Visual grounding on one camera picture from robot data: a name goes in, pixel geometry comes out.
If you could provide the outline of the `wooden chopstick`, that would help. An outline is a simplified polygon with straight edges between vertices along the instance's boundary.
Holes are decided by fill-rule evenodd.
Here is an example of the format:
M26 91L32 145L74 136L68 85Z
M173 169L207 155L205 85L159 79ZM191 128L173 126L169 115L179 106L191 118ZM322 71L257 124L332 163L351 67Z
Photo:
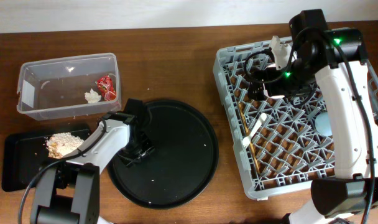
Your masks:
M243 145L243 147L247 147L247 146L250 147L251 155L252 155L252 158L254 160L255 167L256 167L256 172L258 174L260 174L259 165L258 165L256 154L255 154L255 148L254 148L254 145L252 143L252 138L254 137L257 130L261 127L262 121L260 121L258 119L256 121L253 129L250 131L247 127L246 119L245 119L245 116L244 116L244 111L243 111L242 105L240 103L238 104L238 108L239 108L241 119L242 119L242 122L243 122L243 125L244 125L244 130L246 132L246 136L242 140L242 145Z

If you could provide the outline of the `white plastic fork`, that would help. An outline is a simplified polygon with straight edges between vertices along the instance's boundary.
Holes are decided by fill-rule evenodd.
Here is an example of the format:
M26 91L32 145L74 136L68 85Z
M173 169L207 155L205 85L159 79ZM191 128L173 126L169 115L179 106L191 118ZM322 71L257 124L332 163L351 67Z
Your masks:
M254 137L256 132L260 129L260 127L263 125L263 123L266 121L266 119L267 119L267 115L265 113L261 113L254 127L251 129L251 132L242 139L243 148L246 148L250 145L252 138Z

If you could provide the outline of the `white tissue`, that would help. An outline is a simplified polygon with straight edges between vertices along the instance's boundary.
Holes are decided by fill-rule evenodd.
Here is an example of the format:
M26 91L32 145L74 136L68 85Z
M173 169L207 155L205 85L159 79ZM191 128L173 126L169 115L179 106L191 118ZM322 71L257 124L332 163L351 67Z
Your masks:
M84 94L85 100L87 103L97 103L101 100L101 95L99 95L97 92L95 92L93 89L91 89L89 92L86 92Z

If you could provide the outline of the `blue plastic cup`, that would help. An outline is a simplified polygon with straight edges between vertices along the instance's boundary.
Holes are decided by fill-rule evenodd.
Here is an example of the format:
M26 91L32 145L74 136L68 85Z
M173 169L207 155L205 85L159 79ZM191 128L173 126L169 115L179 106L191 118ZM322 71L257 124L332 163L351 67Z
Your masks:
M330 119L327 112L320 113L315 118L315 129L323 136L331 136L332 130L330 125Z

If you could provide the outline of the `pile of rice and shells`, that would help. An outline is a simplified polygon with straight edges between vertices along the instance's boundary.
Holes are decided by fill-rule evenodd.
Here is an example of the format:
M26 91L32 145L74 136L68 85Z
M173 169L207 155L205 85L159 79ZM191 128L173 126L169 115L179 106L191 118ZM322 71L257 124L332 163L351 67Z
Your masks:
M83 142L84 140L73 136L71 133L57 133L47 139L45 145L49 157L61 159L77 149Z

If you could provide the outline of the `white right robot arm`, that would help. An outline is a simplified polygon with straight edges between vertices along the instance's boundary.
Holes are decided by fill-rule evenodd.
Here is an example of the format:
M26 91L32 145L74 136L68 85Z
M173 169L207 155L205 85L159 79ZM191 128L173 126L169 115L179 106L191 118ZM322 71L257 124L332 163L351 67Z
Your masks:
M361 214L367 222L378 207L378 125L367 86L368 56L355 28L331 30L321 9L290 19L292 44L273 37L265 54L274 67L244 66L248 97L301 96L320 89L334 141L334 177L311 183L311 200L283 217L284 223L339 223Z

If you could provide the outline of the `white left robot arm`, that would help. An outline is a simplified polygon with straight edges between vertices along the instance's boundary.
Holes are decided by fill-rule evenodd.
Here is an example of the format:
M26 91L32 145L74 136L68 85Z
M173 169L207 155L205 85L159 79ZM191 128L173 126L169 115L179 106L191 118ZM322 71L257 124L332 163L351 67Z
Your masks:
M113 157L127 150L129 163L139 162L151 149L143 134L151 122L149 110L108 112L82 145L43 166L28 184L18 210L22 223L25 200L35 188L31 223L106 223L100 212L100 175Z

